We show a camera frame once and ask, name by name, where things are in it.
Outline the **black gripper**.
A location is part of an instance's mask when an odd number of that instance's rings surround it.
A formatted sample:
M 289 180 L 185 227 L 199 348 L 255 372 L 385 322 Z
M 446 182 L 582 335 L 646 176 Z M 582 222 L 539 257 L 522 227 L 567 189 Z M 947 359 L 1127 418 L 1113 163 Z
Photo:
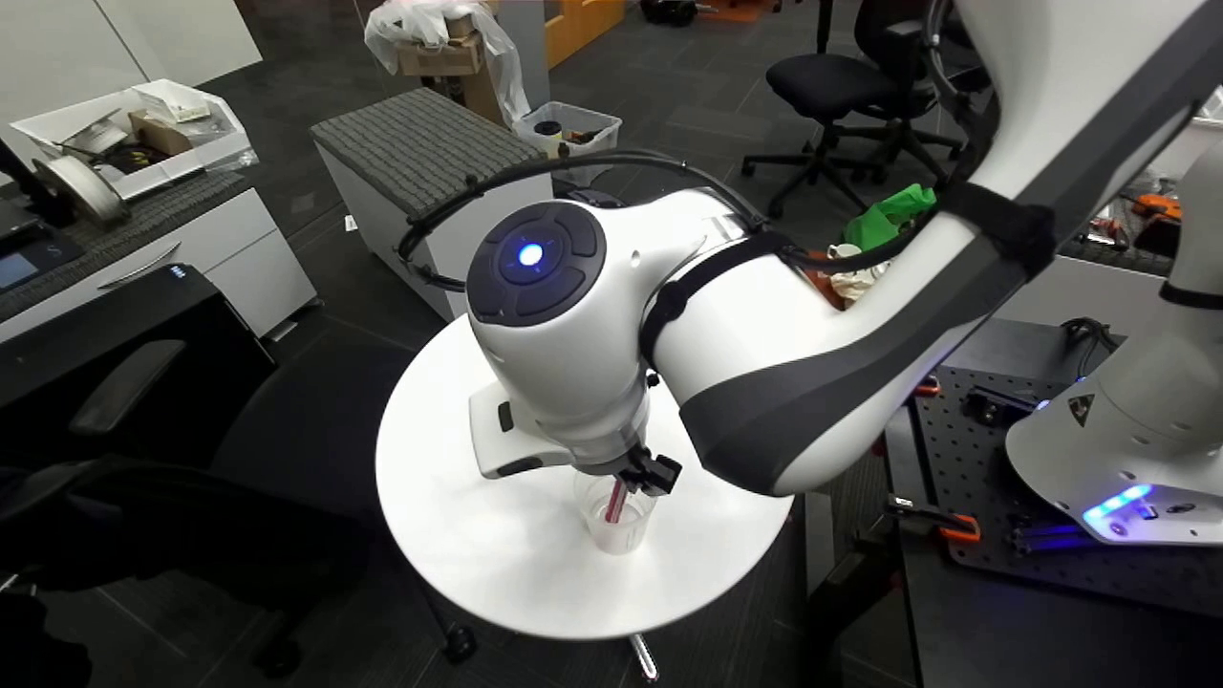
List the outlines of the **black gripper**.
M 643 488 L 646 498 L 666 498 L 682 478 L 682 461 L 669 455 L 652 455 L 650 449 L 632 449 L 617 478 L 627 488 Z

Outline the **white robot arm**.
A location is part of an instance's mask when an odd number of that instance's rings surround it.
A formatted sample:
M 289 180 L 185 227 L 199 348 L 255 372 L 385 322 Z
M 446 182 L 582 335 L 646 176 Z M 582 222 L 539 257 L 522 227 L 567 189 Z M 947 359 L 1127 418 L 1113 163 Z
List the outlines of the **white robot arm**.
M 935 0 L 921 57 L 959 26 L 992 116 L 935 210 L 876 254 L 845 310 L 825 269 L 754 207 L 669 191 L 637 207 L 530 204 L 465 269 L 493 384 L 469 396 L 490 478 L 539 466 L 666 488 L 646 458 L 660 384 L 716 478 L 789 498 L 845 474 L 971 324 L 1033 284 L 1219 88 L 1223 0 Z

